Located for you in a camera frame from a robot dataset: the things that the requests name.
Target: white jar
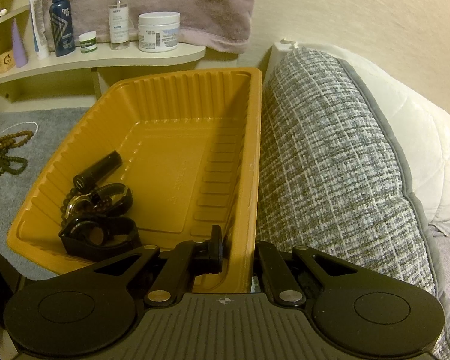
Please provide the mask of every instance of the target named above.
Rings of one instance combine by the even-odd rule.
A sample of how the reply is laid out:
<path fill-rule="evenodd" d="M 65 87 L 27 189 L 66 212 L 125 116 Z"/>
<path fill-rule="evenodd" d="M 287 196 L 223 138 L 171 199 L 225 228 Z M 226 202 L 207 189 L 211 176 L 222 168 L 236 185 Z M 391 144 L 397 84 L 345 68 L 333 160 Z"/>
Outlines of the white jar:
<path fill-rule="evenodd" d="M 179 45 L 180 14 L 151 12 L 138 16 L 138 48 L 148 53 L 174 50 Z"/>

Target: yellow plastic tray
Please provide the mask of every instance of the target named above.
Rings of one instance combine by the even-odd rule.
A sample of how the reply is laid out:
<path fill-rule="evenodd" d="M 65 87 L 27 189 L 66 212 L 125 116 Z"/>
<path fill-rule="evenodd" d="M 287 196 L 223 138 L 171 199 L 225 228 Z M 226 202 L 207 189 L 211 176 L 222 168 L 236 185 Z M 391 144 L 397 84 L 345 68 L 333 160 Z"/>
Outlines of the yellow plastic tray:
<path fill-rule="evenodd" d="M 113 150 L 123 165 L 103 184 L 133 192 L 127 216 L 143 245 L 173 249 L 226 237 L 223 272 L 197 292 L 247 292 L 257 212 L 261 73 L 255 68 L 191 70 L 117 82 L 83 116 L 30 190 L 8 232 L 18 254 L 57 274 L 90 264 L 59 239 L 60 207 L 73 176 Z"/>

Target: curved shelf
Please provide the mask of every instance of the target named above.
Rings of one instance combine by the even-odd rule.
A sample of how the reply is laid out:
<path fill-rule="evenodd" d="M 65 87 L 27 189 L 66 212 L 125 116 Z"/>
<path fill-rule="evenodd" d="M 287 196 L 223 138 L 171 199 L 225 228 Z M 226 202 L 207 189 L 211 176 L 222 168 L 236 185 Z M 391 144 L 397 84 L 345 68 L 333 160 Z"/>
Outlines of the curved shelf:
<path fill-rule="evenodd" d="M 82 68 L 101 68 L 108 66 L 171 66 L 197 61 L 205 56 L 204 46 L 179 43 L 175 50 L 166 52 L 143 52 L 137 42 L 130 42 L 125 50 L 113 51 L 109 43 L 100 43 L 98 50 L 82 54 L 77 47 L 71 54 L 57 57 L 53 53 L 41 61 L 31 59 L 20 68 L 13 67 L 0 74 L 0 84 L 38 74 L 56 71 L 69 71 Z"/>
<path fill-rule="evenodd" d="M 13 10 L 13 11 L 10 12 L 10 13 L 7 13 L 4 17 L 0 17 L 0 24 L 3 23 L 4 21 L 7 21 L 7 20 L 9 20 L 9 19 L 12 19 L 12 17 L 17 16 L 17 15 L 19 15 L 20 13 L 23 13 L 23 12 L 25 12 L 25 11 L 28 11 L 29 9 L 30 9 L 30 5 L 27 4 L 27 5 L 24 5 L 24 6 L 20 7 L 20 8 L 17 8 L 17 9 L 15 9 L 15 10 Z"/>

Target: white tube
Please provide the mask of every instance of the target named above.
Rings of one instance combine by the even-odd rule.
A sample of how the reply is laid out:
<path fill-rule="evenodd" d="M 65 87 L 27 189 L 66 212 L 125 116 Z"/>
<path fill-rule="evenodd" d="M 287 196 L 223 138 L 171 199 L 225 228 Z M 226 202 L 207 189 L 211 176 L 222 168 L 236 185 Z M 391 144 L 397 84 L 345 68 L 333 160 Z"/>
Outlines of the white tube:
<path fill-rule="evenodd" d="M 34 29 L 35 51 L 40 61 L 50 55 L 47 38 L 45 37 L 43 0 L 30 0 L 30 10 Z"/>

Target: white jar lid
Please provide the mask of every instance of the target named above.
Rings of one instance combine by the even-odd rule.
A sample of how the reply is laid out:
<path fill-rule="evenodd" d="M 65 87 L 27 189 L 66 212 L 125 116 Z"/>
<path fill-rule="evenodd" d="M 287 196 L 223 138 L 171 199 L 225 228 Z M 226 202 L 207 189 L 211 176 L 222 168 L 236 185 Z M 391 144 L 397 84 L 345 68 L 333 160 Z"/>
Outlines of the white jar lid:
<path fill-rule="evenodd" d="M 180 23 L 178 12 L 150 12 L 138 16 L 140 26 L 159 26 L 163 24 Z"/>
<path fill-rule="evenodd" d="M 93 39 L 95 39 L 97 37 L 97 31 L 90 31 L 90 32 L 86 32 L 83 33 L 82 35 L 80 35 L 78 37 L 78 40 L 80 42 L 86 42 L 86 41 L 91 41 Z"/>

